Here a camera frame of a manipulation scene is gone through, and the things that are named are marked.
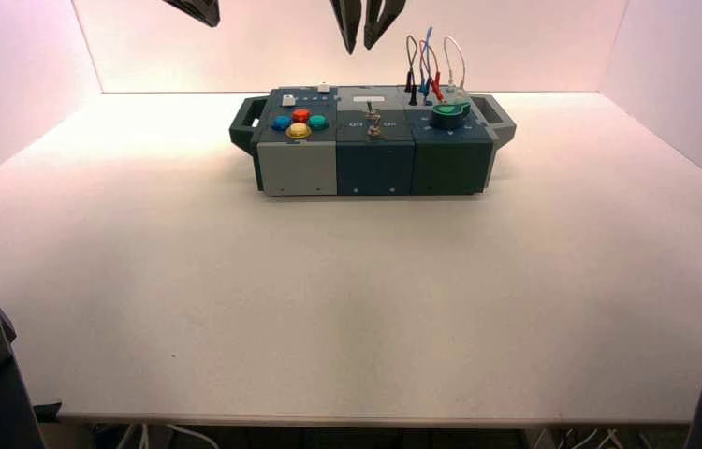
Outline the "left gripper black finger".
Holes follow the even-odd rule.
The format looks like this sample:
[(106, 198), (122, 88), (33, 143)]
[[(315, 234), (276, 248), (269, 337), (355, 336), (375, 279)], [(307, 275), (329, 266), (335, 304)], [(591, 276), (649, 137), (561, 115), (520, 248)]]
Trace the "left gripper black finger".
[(164, 2), (211, 28), (217, 27), (221, 21), (217, 0), (164, 0)]

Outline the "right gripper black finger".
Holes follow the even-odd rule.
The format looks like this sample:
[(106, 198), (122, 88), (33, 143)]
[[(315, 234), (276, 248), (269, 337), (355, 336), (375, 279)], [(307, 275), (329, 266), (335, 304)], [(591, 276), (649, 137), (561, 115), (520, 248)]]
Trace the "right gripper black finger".
[(339, 27), (344, 48), (348, 55), (352, 55), (357, 43), (357, 34), (362, 12), (361, 1), (330, 0), (330, 4)]
[(364, 47), (371, 50), (404, 10), (405, 0), (367, 0)]

